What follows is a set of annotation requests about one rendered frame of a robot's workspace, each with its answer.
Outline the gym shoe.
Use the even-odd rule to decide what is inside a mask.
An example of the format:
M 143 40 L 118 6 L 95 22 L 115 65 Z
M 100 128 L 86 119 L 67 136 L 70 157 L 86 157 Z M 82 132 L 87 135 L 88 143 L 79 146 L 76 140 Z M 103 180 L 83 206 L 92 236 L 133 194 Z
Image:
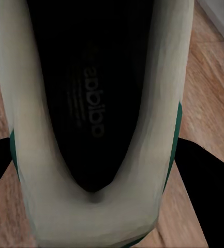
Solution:
M 10 152 L 39 248 L 130 248 L 174 162 L 194 0 L 0 0 Z

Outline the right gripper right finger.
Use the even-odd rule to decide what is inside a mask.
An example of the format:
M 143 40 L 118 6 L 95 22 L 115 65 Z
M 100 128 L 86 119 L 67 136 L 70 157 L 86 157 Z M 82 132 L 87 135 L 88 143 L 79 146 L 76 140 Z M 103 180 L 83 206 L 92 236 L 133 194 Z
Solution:
M 209 248 L 224 248 L 224 162 L 180 137 L 174 160 Z

